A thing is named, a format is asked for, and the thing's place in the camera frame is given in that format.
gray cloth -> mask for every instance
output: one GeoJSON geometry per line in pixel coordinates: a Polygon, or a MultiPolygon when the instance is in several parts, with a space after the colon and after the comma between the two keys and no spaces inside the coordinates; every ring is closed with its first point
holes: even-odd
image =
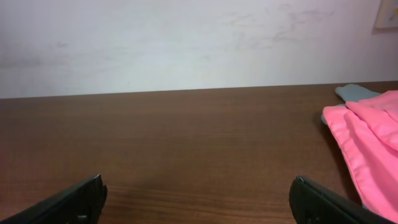
{"type": "MultiPolygon", "coordinates": [[[[363,88],[363,87],[361,87],[359,85],[355,85],[355,84],[348,84],[344,87],[337,87],[335,92],[345,102],[347,102],[347,101],[358,102],[359,100],[370,99],[375,96],[381,95],[381,93],[376,93],[376,92],[370,91],[367,88],[363,88]]],[[[327,124],[325,117],[323,115],[321,115],[321,120],[324,124],[327,124]]]]}

folded fabric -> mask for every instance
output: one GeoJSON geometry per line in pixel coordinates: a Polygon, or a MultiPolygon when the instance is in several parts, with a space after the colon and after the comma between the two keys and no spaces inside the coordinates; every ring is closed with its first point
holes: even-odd
{"type": "MultiPolygon", "coordinates": [[[[337,87],[335,92],[345,102],[348,101],[358,102],[359,100],[369,99],[380,95],[380,93],[370,91],[367,88],[363,88],[355,84],[348,84],[343,87],[337,87]]],[[[321,115],[321,120],[324,124],[327,124],[325,117],[323,115],[321,115]]]]}
{"type": "Polygon", "coordinates": [[[398,91],[323,110],[370,211],[398,222],[398,91]]]}

brown wooden surface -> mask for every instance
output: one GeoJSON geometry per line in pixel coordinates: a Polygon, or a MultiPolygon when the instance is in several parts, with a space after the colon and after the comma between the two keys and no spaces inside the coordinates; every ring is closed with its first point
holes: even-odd
{"type": "Polygon", "coordinates": [[[97,173],[99,223],[294,223],[296,175],[359,202],[320,122],[336,86],[0,100],[0,219],[97,173]]]}

white wall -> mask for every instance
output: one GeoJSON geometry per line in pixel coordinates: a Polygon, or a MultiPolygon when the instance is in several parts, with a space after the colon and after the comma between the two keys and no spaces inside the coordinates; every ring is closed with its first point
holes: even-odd
{"type": "Polygon", "coordinates": [[[0,98],[398,80],[378,0],[2,0],[0,98]]]}

